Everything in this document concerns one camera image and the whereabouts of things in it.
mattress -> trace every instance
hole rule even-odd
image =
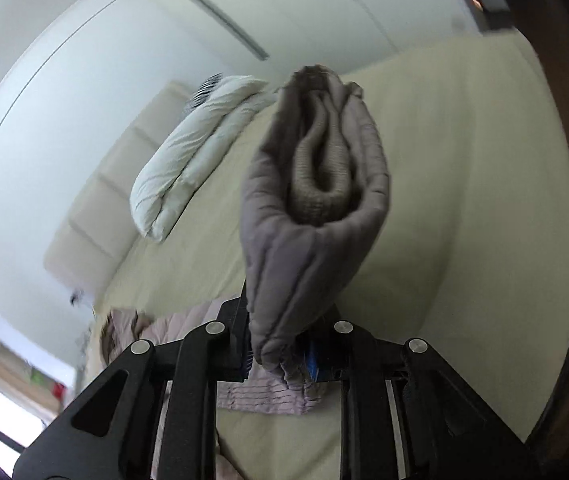
[[[378,338],[426,339],[525,439],[569,342],[569,153],[532,47],[517,32],[454,38],[343,79],[362,86],[392,174],[391,211],[339,299],[343,317]],[[240,187],[275,109],[245,128],[164,243],[133,244],[98,316],[241,290]],[[333,479],[340,423],[331,388],[308,415],[219,410],[217,426],[247,479]]]

cream headboard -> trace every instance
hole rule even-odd
[[[138,236],[129,195],[140,170],[174,130],[191,92],[171,81],[124,131],[74,200],[44,256],[71,290],[99,297]]]

gray towel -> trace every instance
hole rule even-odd
[[[240,239],[256,360],[308,380],[294,343],[335,302],[389,208],[389,173],[362,89],[322,66],[282,88],[243,188]]]

white wardrobe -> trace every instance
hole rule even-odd
[[[465,0],[154,0],[238,72],[349,72],[418,44],[477,34]]]

wardrobe handle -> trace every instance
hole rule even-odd
[[[262,48],[256,40],[248,35],[247,31],[240,27],[226,12],[220,9],[210,0],[191,0],[194,4],[204,10],[208,15],[225,27],[240,43],[248,48],[248,50],[256,56],[260,61],[269,59],[269,54]]]

